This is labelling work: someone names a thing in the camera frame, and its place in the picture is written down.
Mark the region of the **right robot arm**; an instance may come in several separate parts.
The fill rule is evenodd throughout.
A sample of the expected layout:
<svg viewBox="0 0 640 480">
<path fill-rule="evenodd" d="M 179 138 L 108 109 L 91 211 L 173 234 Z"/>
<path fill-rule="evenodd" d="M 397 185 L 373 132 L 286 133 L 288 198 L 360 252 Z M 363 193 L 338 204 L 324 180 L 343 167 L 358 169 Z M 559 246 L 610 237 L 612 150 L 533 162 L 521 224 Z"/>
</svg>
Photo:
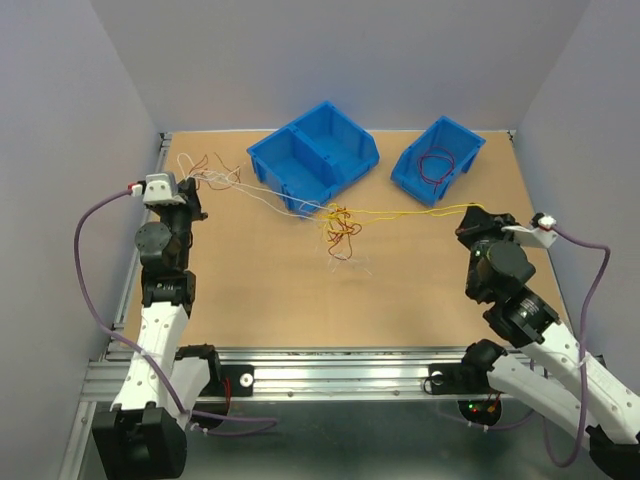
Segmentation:
<svg viewBox="0 0 640 480">
<path fill-rule="evenodd" d="M 608 477 L 638 478 L 638 395 L 588 352 L 584 329 L 572 333 L 527 286 L 536 272 L 528 247 L 548 249 L 563 238 L 602 251 L 603 267 L 610 248 L 570 236 L 548 214 L 538 213 L 521 225 L 510 214 L 492 214 L 478 204 L 467 207 L 455 234 L 470 252 L 466 296 L 488 305 L 483 318 L 490 328 L 545 371 L 539 375 L 504 348 L 482 340 L 468 348 L 460 366 L 463 384 L 472 390 L 489 385 L 572 435 L 572 453 L 556 466 L 570 466 L 586 450 Z"/>
</svg>

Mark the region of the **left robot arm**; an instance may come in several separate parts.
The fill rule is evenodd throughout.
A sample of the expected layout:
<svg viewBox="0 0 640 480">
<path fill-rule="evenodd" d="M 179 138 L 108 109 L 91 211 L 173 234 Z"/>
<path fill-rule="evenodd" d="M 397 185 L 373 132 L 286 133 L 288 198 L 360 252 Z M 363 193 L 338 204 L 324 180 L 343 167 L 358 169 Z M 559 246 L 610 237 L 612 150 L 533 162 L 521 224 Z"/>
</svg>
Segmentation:
<svg viewBox="0 0 640 480">
<path fill-rule="evenodd" d="M 207 215 L 192 178 L 150 174 L 129 191 L 158 218 L 134 237 L 142 266 L 140 330 L 122 387 L 110 409 L 94 417 L 92 434 L 107 478 L 175 479 L 185 468 L 196 400 L 222 384 L 213 347 L 178 346 L 195 301 L 192 225 Z"/>
</svg>

